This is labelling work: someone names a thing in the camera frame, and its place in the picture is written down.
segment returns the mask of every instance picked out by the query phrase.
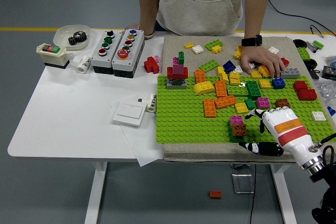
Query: red button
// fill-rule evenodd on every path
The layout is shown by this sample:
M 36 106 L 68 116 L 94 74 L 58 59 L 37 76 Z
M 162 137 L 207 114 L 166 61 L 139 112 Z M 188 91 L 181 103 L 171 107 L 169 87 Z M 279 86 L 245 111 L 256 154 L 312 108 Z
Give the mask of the red button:
M 120 49 L 118 51 L 118 56 L 120 59 L 126 59 L 128 57 L 129 52 L 126 49 Z

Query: white cylinder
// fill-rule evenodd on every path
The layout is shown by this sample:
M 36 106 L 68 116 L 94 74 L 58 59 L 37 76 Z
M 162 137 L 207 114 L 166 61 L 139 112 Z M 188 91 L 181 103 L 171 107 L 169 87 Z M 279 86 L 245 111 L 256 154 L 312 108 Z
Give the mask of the white cylinder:
M 86 73 L 90 64 L 91 64 L 91 57 L 86 56 L 85 58 L 83 58 L 83 61 L 81 62 L 81 64 L 77 67 L 77 72 Z

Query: red band on robot hand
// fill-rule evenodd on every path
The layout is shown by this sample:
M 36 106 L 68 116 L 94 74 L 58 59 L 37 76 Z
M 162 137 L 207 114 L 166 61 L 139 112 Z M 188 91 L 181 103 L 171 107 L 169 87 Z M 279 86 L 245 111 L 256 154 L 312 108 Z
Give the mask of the red band on robot hand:
M 285 133 L 284 135 L 279 136 L 279 144 L 281 146 L 284 146 L 285 144 L 289 143 L 290 141 L 293 141 L 299 137 L 302 137 L 304 135 L 308 135 L 308 131 L 304 126 L 301 126 L 299 128 L 296 128 L 295 130 L 292 130 L 290 132 Z

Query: wristwatch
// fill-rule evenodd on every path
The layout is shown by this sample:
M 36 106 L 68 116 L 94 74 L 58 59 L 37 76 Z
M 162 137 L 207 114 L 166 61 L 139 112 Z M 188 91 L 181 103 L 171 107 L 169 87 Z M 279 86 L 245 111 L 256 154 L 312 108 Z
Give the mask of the wristwatch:
M 256 35 L 253 38 L 247 38 L 241 40 L 243 47 L 259 47 L 263 43 L 263 38 L 261 35 Z

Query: blue brick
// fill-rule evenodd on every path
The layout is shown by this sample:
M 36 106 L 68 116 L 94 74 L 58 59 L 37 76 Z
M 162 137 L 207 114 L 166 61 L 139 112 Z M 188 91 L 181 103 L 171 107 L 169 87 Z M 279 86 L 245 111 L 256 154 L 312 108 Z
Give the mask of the blue brick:
M 328 106 L 327 109 L 328 109 L 329 113 L 331 114 L 331 116 L 336 114 L 336 110 L 334 110 L 332 107 Z
M 283 89 L 286 86 L 286 83 L 283 78 L 279 77 L 272 80 L 272 85 L 274 89 Z
M 232 61 L 229 60 L 223 65 L 223 68 L 225 69 L 226 73 L 230 73 L 236 69 L 236 66 L 232 63 Z

